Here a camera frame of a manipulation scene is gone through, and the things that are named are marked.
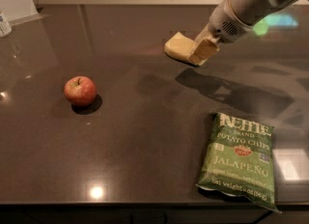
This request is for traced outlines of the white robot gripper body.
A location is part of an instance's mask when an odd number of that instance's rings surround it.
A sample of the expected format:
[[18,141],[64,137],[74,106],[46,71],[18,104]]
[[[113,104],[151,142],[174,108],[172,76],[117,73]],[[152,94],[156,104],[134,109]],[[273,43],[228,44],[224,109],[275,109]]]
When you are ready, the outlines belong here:
[[215,44],[233,43],[251,30],[252,26],[243,23],[237,17],[231,1],[224,0],[214,9],[208,24],[195,38],[195,41],[208,39]]

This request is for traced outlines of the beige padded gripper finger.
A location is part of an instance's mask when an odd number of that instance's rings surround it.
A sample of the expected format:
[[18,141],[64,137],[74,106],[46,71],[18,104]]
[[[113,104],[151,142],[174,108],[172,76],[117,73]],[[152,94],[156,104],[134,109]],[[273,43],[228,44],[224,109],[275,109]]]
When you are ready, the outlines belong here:
[[204,38],[193,48],[188,61],[193,65],[203,65],[212,55],[219,51],[219,47],[211,40]]

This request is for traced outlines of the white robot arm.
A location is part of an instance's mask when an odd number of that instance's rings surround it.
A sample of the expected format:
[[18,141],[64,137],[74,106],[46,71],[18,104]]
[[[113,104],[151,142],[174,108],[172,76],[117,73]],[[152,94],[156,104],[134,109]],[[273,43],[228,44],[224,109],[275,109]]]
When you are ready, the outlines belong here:
[[223,0],[212,12],[209,22],[195,38],[188,62],[203,65],[219,51],[222,43],[232,43],[253,30],[264,17],[298,0]]

